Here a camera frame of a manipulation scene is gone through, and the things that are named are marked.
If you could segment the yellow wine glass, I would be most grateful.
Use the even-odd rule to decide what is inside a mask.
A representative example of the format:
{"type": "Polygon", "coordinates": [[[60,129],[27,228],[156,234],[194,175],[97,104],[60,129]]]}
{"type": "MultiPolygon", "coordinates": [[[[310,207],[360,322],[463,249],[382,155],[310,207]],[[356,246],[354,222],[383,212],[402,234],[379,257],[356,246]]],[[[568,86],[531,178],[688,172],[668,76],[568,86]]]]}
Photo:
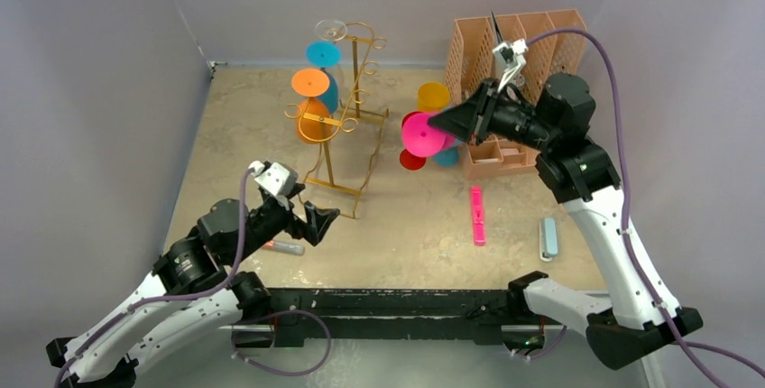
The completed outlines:
{"type": "Polygon", "coordinates": [[[437,112],[450,104],[448,88],[438,82],[427,82],[421,85],[417,95],[417,110],[421,112],[437,112]]]}

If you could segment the light blue wine glass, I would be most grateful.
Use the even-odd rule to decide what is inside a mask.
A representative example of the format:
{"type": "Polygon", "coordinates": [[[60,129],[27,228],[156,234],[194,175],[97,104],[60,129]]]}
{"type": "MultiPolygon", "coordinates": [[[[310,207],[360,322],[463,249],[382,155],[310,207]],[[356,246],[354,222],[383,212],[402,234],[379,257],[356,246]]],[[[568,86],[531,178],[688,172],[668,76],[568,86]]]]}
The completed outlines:
{"type": "Polygon", "coordinates": [[[459,162],[460,142],[452,143],[448,148],[444,148],[433,156],[435,163],[442,167],[452,167],[459,162]]]}

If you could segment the magenta wine glass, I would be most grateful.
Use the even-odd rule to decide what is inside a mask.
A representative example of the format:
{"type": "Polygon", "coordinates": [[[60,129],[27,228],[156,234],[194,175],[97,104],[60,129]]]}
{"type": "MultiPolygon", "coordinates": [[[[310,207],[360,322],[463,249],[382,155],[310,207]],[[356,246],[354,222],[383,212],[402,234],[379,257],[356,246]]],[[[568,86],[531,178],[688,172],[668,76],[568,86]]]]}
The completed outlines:
{"type": "Polygon", "coordinates": [[[401,140],[405,149],[417,157],[428,158],[454,145],[456,138],[429,124],[435,113],[416,111],[405,116],[401,140]]]}

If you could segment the red wine glass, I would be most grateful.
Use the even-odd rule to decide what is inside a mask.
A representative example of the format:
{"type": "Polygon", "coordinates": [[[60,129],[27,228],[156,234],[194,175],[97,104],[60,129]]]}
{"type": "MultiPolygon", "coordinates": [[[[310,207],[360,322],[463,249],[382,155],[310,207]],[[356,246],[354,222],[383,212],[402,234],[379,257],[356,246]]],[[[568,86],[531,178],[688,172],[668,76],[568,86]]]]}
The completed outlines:
{"type": "MultiPolygon", "coordinates": [[[[401,120],[401,126],[405,126],[406,122],[414,115],[419,114],[419,111],[412,111],[408,113],[406,116],[404,116],[401,120]]],[[[409,152],[407,149],[403,149],[399,155],[399,162],[400,165],[409,170],[409,171],[417,171],[420,170],[427,162],[427,159],[424,157],[419,157],[411,152],[409,152]]]]}

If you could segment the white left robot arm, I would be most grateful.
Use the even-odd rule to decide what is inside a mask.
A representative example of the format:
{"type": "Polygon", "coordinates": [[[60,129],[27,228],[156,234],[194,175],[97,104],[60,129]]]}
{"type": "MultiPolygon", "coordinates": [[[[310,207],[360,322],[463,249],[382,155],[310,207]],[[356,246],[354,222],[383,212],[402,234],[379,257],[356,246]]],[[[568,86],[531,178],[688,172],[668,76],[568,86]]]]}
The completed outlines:
{"type": "Polygon", "coordinates": [[[291,200],[304,188],[260,187],[255,209],[243,199],[216,202],[108,316],[46,346],[59,370],[54,386],[132,387],[139,374],[209,331],[278,317],[270,291],[240,264],[281,232],[321,242],[340,212],[307,201],[305,215],[295,215],[291,200]]]}

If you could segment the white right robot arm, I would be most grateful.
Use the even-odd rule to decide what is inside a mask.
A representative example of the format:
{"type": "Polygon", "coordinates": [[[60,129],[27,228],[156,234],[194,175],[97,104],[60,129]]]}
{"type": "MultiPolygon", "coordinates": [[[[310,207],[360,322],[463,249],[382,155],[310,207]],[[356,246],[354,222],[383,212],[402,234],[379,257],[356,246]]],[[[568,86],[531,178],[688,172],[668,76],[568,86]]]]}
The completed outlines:
{"type": "Polygon", "coordinates": [[[486,79],[429,125],[462,142],[496,135],[537,151],[538,175],[585,238],[608,297],[534,272],[510,282],[506,309],[519,322],[540,315],[562,323],[585,336],[603,365],[618,370],[700,329],[703,320],[668,290],[623,212],[626,187],[607,151],[588,136],[595,106],[587,83],[572,74],[548,77],[535,103],[513,100],[486,79]]]}

